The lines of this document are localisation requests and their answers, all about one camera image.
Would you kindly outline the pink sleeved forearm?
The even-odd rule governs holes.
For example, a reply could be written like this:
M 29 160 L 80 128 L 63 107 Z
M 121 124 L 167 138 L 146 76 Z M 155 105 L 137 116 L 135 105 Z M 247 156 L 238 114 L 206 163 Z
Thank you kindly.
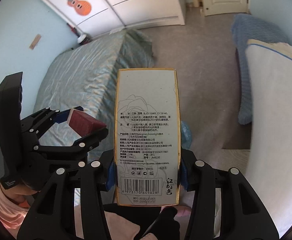
M 18 232 L 29 207 L 14 204 L 0 188 L 0 222 L 8 231 Z

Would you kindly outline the person's left hand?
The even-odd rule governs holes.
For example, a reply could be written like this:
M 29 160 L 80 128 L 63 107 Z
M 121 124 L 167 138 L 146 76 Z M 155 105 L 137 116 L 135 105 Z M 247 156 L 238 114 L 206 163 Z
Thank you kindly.
M 0 183 L 0 188 L 3 194 L 16 205 L 24 203 L 26 201 L 26 196 L 31 196 L 37 193 L 37 191 L 29 188 L 25 184 L 18 184 L 12 188 L 5 189 Z

